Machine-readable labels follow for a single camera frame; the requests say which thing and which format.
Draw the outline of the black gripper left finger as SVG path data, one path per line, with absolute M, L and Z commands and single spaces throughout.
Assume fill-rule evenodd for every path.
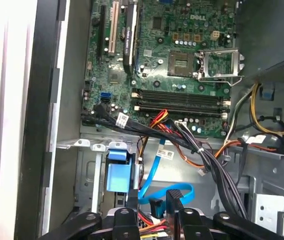
M 85 212 L 39 237 L 40 240 L 138 240 L 138 191 L 128 193 L 124 207 L 112 208 L 107 216 Z

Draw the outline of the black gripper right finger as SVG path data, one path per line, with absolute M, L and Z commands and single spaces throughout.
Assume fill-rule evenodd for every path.
M 283 237 L 236 214 L 218 212 L 209 219 L 184 207 L 178 189 L 166 191 L 166 214 L 174 240 L 282 240 Z

